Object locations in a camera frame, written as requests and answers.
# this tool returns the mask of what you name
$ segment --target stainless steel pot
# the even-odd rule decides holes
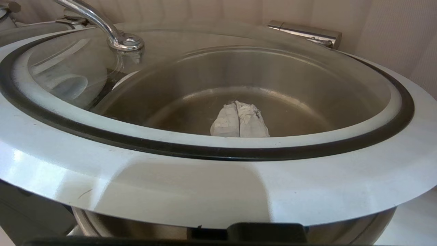
[[[390,222],[396,208],[365,217],[310,226],[309,243],[314,244],[363,244],[376,242]],[[159,225],[110,217],[73,208],[74,216],[86,236],[127,237],[135,239],[187,239],[186,227]]]
[[[375,116],[390,100],[383,77],[351,62],[347,71],[335,60],[323,64],[277,49],[205,49],[139,71],[94,112],[141,126],[209,135],[223,105],[239,100],[261,110],[271,137],[337,130]]]

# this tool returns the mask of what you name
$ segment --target metal knob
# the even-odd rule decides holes
[[[124,33],[118,30],[111,21],[93,8],[91,5],[82,0],[54,0],[56,3],[68,8],[69,10],[88,19],[96,26],[100,27],[108,36],[108,44],[110,47],[122,50],[131,51],[139,50],[144,46],[144,41],[137,35]]]

